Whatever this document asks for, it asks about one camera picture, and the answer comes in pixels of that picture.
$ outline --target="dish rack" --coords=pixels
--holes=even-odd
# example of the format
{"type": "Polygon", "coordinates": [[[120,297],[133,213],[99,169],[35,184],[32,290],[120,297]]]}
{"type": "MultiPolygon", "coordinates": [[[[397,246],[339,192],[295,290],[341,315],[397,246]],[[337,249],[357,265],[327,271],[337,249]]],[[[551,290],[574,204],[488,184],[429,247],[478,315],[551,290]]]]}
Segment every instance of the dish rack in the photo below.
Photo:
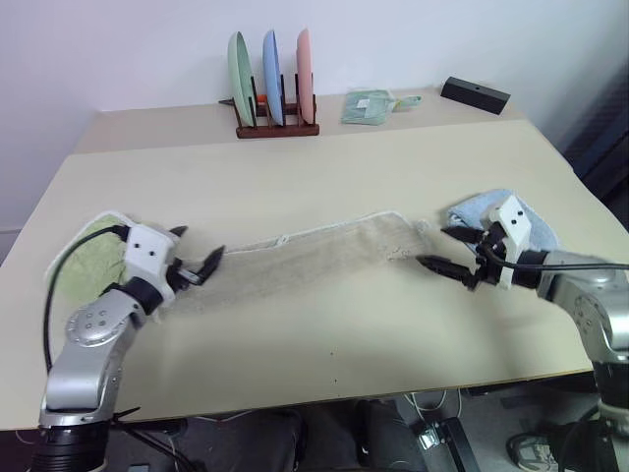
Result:
{"type": "MultiPolygon", "coordinates": [[[[252,88],[254,90],[254,96],[257,98],[256,93],[256,81],[254,77],[251,77],[252,88]]],[[[295,74],[295,103],[287,103],[286,102],[286,93],[284,90],[284,75],[280,75],[280,81],[282,86],[282,125],[277,125],[271,118],[271,113],[268,108],[268,102],[266,99],[264,102],[260,103],[259,100],[257,103],[254,103],[251,97],[249,97],[249,108],[252,112],[252,117],[254,118],[253,126],[243,126],[243,123],[240,119],[240,114],[238,113],[238,109],[236,108],[236,104],[234,102],[234,98],[230,98],[227,100],[220,100],[219,103],[230,105],[234,108],[234,112],[236,113],[236,120],[238,120],[238,128],[236,128],[236,136],[241,140],[253,139],[253,138],[288,138],[293,136],[316,136],[318,135],[318,123],[316,122],[316,95],[313,93],[313,109],[314,109],[314,119],[313,123],[307,123],[302,118],[302,111],[300,107],[300,98],[299,98],[299,83],[298,83],[298,75],[295,74]],[[286,124],[286,117],[288,115],[297,115],[297,124],[286,124]],[[259,124],[257,122],[257,117],[266,118],[265,124],[259,124]]]]}

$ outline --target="green plate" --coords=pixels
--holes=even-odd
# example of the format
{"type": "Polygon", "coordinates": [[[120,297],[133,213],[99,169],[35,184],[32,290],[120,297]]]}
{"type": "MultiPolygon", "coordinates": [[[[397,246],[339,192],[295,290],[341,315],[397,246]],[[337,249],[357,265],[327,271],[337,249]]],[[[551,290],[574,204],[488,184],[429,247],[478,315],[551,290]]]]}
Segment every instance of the green plate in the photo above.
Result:
{"type": "Polygon", "coordinates": [[[249,98],[256,106],[256,97],[252,87],[252,65],[249,62],[247,45],[243,35],[237,31],[229,39],[227,48],[227,62],[229,65],[229,80],[234,94],[234,103],[243,126],[253,126],[254,118],[249,107],[249,98]]]}

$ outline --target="blue plate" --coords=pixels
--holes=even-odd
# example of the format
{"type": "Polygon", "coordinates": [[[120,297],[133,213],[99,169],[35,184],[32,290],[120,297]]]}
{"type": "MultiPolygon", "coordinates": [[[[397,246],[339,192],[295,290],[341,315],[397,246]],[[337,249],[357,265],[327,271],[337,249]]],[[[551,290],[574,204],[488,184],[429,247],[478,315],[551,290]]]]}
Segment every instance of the blue plate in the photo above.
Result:
{"type": "Polygon", "coordinates": [[[264,37],[262,48],[262,64],[264,65],[264,81],[266,82],[266,100],[271,110],[271,117],[278,125],[284,124],[282,117],[282,84],[277,60],[277,44],[275,31],[269,31],[264,37]]]}

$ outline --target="black cable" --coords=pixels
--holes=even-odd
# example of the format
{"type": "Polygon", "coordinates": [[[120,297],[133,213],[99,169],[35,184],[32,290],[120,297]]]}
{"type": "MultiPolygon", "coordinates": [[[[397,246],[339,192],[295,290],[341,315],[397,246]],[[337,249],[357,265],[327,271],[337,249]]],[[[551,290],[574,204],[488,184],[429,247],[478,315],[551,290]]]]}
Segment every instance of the black cable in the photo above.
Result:
{"type": "Polygon", "coordinates": [[[504,259],[501,259],[489,246],[480,245],[483,254],[494,264],[502,267],[514,268],[517,270],[595,270],[613,268],[617,270],[629,270],[629,264],[613,264],[613,263],[600,263],[600,264],[558,264],[558,265],[543,265],[543,264],[513,264],[508,263],[504,259]]]}
{"type": "Polygon", "coordinates": [[[57,263],[57,266],[54,268],[52,272],[52,276],[50,277],[50,285],[48,286],[48,294],[46,296],[46,305],[43,309],[43,357],[46,362],[46,371],[50,372],[52,369],[52,358],[50,356],[50,308],[52,306],[52,296],[54,295],[55,285],[57,283],[57,278],[59,277],[59,273],[63,268],[63,264],[66,260],[74,253],[79,246],[82,246],[87,241],[90,241],[101,234],[106,233],[115,233],[120,236],[123,240],[127,239],[127,235],[129,234],[129,228],[127,226],[122,225],[113,225],[108,226],[106,228],[99,229],[94,231],[91,234],[81,238],[79,241],[75,242],[72,246],[68,248],[67,251],[63,253],[61,259],[57,263]]]}
{"type": "Polygon", "coordinates": [[[136,430],[134,430],[130,425],[123,423],[121,421],[118,421],[118,420],[113,420],[113,423],[114,425],[119,427],[122,431],[127,433],[129,436],[131,436],[135,440],[138,440],[141,443],[144,443],[145,445],[156,450],[157,452],[160,452],[161,454],[166,455],[170,457],[171,459],[173,459],[175,462],[181,465],[186,472],[196,471],[196,467],[192,463],[192,461],[188,457],[186,457],[186,455],[184,455],[182,452],[178,451],[177,449],[175,449],[175,452],[173,453],[169,445],[159,441],[153,436],[149,434],[139,433],[136,430]]]}
{"type": "Polygon", "coordinates": [[[574,425],[572,425],[572,428],[570,428],[570,431],[566,435],[566,439],[563,441],[561,450],[559,451],[559,457],[557,460],[557,463],[559,464],[558,472],[565,472],[566,454],[568,453],[568,446],[572,442],[574,435],[576,435],[577,430],[579,429],[581,425],[583,425],[586,421],[588,421],[590,417],[594,415],[597,411],[599,411],[599,406],[598,405],[593,406],[588,411],[586,411],[583,414],[583,416],[581,416],[581,418],[579,418],[579,420],[574,425]]]}

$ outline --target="shoe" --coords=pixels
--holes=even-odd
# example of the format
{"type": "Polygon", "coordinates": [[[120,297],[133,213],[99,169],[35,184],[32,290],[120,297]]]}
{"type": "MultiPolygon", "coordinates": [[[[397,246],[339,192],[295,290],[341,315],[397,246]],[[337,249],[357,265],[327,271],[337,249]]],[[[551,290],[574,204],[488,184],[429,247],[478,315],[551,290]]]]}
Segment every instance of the shoe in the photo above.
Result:
{"type": "Polygon", "coordinates": [[[559,464],[550,452],[546,436],[533,433],[514,436],[507,442],[507,452],[513,463],[527,472],[557,472],[559,470],[559,464]]]}

